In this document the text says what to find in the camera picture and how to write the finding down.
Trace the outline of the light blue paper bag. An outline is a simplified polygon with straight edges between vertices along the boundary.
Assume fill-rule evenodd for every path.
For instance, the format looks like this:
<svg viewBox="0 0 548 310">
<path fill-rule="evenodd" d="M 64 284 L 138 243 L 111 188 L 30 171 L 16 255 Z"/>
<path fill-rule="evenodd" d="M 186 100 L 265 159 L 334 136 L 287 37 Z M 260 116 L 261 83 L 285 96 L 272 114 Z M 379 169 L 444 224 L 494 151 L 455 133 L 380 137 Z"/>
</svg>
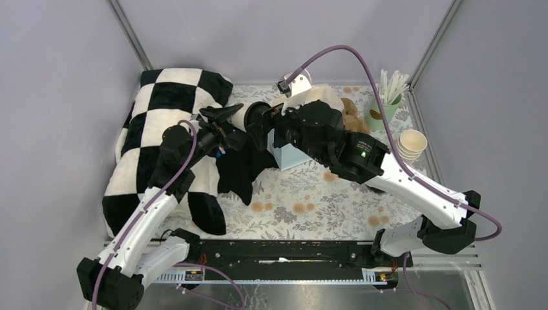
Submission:
<svg viewBox="0 0 548 310">
<path fill-rule="evenodd" d="M 299 109 L 304 105 L 319 100 L 327 103 L 330 108 L 337 110 L 340 114 L 344 109 L 344 104 L 339 93 L 329 84 L 312 85 L 310 90 L 299 94 L 297 99 L 298 101 L 290 99 L 290 107 Z M 281 148 L 274 147 L 274 140 L 275 130 L 273 129 L 268 134 L 267 150 L 273 155 L 280 170 L 284 171 L 311 160 L 308 155 L 291 145 L 285 145 Z"/>
</svg>

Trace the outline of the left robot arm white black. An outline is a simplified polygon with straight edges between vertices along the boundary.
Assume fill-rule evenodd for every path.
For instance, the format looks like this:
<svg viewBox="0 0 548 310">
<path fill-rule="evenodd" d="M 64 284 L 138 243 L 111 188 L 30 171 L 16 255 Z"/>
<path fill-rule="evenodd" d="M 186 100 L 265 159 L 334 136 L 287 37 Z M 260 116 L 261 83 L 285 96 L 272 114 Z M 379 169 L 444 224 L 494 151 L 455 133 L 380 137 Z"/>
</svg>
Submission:
<svg viewBox="0 0 548 310">
<path fill-rule="evenodd" d="M 77 266 L 83 297 L 92 309 L 136 309 L 145 290 L 172 266 L 200 259 L 199 246 L 176 234 L 148 254 L 144 251 L 189 191 L 195 180 L 192 167 L 219 147 L 236 147 L 240 138 L 230 118 L 242 108 L 241 103 L 202 108 L 194 123 L 183 119 L 164 131 L 158 164 L 140 203 L 97 258 L 83 258 Z"/>
</svg>

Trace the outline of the floral patterned table mat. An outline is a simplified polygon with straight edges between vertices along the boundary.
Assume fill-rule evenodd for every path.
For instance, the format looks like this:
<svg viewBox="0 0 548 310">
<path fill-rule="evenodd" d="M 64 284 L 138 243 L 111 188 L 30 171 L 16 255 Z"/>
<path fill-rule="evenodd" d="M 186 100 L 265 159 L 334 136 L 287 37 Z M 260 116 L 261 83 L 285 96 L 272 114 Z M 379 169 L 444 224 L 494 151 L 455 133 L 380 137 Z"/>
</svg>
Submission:
<svg viewBox="0 0 548 310">
<path fill-rule="evenodd" d="M 372 98 L 371 87 L 332 87 L 355 103 L 362 119 Z M 267 102 L 279 95 L 275 86 L 237 85 L 229 102 Z M 224 212 L 226 235 L 202 232 L 182 205 L 176 209 L 177 216 L 160 224 L 153 238 L 183 228 L 204 239 L 372 240 L 377 230 L 396 228 L 419 216 L 401 200 L 341 179 L 315 161 L 285 171 L 264 170 L 253 182 L 249 205 L 232 192 L 219 194 L 217 200 Z"/>
</svg>

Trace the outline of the white paper coffee cup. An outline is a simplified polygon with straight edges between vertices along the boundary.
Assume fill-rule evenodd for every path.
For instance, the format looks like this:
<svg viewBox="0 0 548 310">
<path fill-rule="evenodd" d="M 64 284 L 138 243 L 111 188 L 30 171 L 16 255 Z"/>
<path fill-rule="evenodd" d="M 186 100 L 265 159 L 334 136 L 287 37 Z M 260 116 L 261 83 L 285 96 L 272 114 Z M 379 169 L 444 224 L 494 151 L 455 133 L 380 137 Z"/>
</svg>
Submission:
<svg viewBox="0 0 548 310">
<path fill-rule="evenodd" d="M 253 103 L 234 103 L 229 107 L 239 107 L 239 109 L 229 118 L 230 124 L 242 132 L 246 130 L 246 115 L 253 106 Z"/>
</svg>

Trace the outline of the white wrapped straws bundle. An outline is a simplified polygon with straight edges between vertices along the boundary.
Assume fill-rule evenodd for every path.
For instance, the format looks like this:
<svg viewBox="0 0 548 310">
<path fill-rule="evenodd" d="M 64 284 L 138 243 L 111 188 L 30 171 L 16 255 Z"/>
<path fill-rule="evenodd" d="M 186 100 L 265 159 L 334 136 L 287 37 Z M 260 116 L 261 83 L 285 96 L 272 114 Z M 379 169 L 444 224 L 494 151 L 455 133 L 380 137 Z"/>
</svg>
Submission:
<svg viewBox="0 0 548 310">
<path fill-rule="evenodd" d="M 394 71 L 388 77 L 388 72 L 384 69 L 381 70 L 377 89 L 384 105 L 393 105 L 397 98 L 403 98 L 403 93 L 409 88 L 409 77 L 409 74 L 404 74 L 399 70 Z"/>
</svg>

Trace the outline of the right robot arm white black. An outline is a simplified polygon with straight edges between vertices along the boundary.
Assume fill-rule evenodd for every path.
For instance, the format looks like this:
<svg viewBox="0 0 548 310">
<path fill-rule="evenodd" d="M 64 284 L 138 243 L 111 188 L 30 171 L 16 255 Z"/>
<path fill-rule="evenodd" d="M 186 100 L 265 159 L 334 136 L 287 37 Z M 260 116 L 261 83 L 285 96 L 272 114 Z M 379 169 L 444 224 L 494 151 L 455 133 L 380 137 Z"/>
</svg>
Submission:
<svg viewBox="0 0 548 310">
<path fill-rule="evenodd" d="M 325 102 L 313 101 L 286 112 L 256 102 L 244 114 L 244 128 L 261 149 L 272 132 L 275 143 L 292 145 L 338 177 L 387 192 L 421 213 L 410 223 L 377 233 L 370 249 L 377 265 L 386 266 L 423 247 L 456 254 L 476 237 L 476 224 L 462 206 L 468 198 L 480 198 L 478 193 L 454 192 L 415 170 L 408 175 L 409 166 L 400 165 L 384 143 L 346 130 L 342 113 Z"/>
</svg>

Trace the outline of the green straw holder cup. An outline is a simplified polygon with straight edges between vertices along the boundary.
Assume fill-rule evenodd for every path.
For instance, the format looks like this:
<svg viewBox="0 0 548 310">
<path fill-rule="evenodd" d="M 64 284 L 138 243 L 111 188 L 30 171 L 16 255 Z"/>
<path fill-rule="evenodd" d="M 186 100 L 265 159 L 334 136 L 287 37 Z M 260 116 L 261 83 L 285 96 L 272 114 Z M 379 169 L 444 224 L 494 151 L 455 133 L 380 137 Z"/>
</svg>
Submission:
<svg viewBox="0 0 548 310">
<path fill-rule="evenodd" d="M 391 122 L 394 114 L 396 113 L 402 102 L 402 99 L 403 97 L 400 94 L 394 99 L 391 104 L 385 105 L 383 103 L 383 110 L 388 123 Z M 364 120 L 371 131 L 385 130 L 383 117 L 379 110 L 379 105 L 375 96 L 372 96 L 369 102 L 369 107 L 364 111 Z"/>
</svg>

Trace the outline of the black plastic cup lid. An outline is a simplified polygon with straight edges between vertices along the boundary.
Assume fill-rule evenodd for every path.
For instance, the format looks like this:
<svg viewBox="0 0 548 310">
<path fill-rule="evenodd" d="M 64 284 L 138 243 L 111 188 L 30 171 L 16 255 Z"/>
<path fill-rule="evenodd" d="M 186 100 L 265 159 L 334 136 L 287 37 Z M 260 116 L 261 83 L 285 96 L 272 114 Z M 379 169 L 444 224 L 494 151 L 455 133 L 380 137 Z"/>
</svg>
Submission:
<svg viewBox="0 0 548 310">
<path fill-rule="evenodd" d="M 252 128 L 263 125 L 263 114 L 270 109 L 271 106 L 263 101 L 257 101 L 250 104 L 244 113 L 244 128 L 246 132 L 250 132 Z"/>
</svg>

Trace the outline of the stack of white paper cups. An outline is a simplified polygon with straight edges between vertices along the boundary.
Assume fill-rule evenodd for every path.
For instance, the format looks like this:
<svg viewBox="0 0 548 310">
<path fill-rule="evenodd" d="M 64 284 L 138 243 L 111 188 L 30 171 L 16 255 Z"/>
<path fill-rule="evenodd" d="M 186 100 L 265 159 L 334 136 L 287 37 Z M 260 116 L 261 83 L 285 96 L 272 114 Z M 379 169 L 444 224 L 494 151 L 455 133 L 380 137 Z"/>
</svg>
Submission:
<svg viewBox="0 0 548 310">
<path fill-rule="evenodd" d="M 407 164 L 416 161 L 428 146 L 427 137 L 414 129 L 402 132 L 395 143 L 395 149 Z"/>
</svg>

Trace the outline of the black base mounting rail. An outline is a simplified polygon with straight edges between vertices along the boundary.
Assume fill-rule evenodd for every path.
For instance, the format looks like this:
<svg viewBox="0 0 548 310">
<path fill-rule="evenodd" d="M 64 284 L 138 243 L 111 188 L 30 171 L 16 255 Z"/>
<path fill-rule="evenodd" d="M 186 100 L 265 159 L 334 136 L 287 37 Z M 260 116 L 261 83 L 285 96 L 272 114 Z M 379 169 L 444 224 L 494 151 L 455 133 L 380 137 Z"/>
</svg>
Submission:
<svg viewBox="0 0 548 310">
<path fill-rule="evenodd" d="M 186 263 L 214 267 L 232 280 L 360 280 L 365 269 L 396 271 L 412 258 L 378 258 L 357 241 L 201 240 Z"/>
</svg>

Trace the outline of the black t-shirt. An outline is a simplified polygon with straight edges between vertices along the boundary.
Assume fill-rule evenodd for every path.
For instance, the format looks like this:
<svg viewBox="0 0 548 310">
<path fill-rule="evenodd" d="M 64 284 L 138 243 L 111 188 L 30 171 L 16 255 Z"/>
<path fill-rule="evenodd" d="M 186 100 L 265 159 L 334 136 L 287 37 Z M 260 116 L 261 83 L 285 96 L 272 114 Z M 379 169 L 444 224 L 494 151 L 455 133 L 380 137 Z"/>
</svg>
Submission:
<svg viewBox="0 0 548 310">
<path fill-rule="evenodd" d="M 278 168 L 273 155 L 267 150 L 258 150 L 252 141 L 247 141 L 240 150 L 229 149 L 216 161 L 220 179 L 219 193 L 234 192 L 245 205 L 252 200 L 252 183 L 265 169 Z"/>
</svg>

